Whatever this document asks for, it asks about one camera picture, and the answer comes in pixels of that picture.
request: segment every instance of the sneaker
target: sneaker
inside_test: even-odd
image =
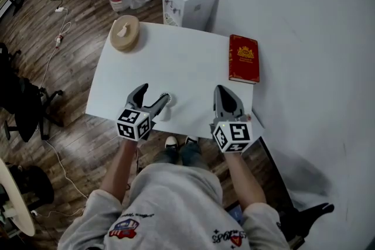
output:
[[[199,138],[196,136],[188,135],[185,140],[185,145],[188,143],[195,143],[198,144]]]
[[[175,148],[178,149],[178,141],[174,136],[169,136],[165,140],[165,147],[166,148]]]

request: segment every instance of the wooden desk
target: wooden desk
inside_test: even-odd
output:
[[[229,37],[188,28],[140,23],[137,45],[131,52],[114,49],[108,38],[91,85],[86,113],[115,120],[128,94],[141,84],[149,87],[144,105],[154,103],[163,92],[176,97],[171,119],[159,121],[159,131],[212,138],[213,92],[225,85],[241,98],[251,113],[253,85],[228,80]],[[252,119],[254,140],[263,132]]]

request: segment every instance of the red book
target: red book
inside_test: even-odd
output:
[[[247,37],[229,37],[229,80],[259,83],[258,42]]]

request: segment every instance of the round wooden lid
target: round wooden lid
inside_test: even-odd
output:
[[[127,23],[127,32],[124,37],[117,35]],[[129,52],[138,40],[139,20],[135,16],[125,15],[118,18],[111,28],[110,40],[113,47],[119,51]]]

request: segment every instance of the black chair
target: black chair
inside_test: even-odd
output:
[[[29,211],[35,210],[44,204],[51,204],[54,200],[54,191],[47,174],[37,166],[22,167],[6,163],[21,194],[33,193],[38,200],[28,204]]]
[[[44,88],[38,88],[37,86],[30,83],[26,78],[19,80],[19,87],[21,89],[21,97],[17,100],[15,108],[15,121],[16,126],[8,126],[8,123],[4,122],[5,135],[8,140],[11,138],[10,131],[18,131],[21,138],[28,142],[34,134],[39,124],[40,137],[42,140],[48,140],[49,136],[43,132],[43,121],[46,118],[53,124],[63,127],[63,123],[54,120],[46,109],[51,104],[52,100],[56,95],[62,95],[62,90],[55,91],[47,100],[42,104],[41,97],[46,94]]]
[[[18,71],[12,68],[12,61],[17,54],[9,54],[4,43],[0,43],[0,107],[5,108],[9,113],[14,114],[18,107],[18,100],[21,98],[19,88],[19,77],[14,73]]]
[[[17,54],[21,54],[21,50],[17,50],[14,54],[8,52],[8,48],[4,43],[0,42],[0,70],[1,73],[7,71],[18,72],[18,69],[12,68],[12,62]]]

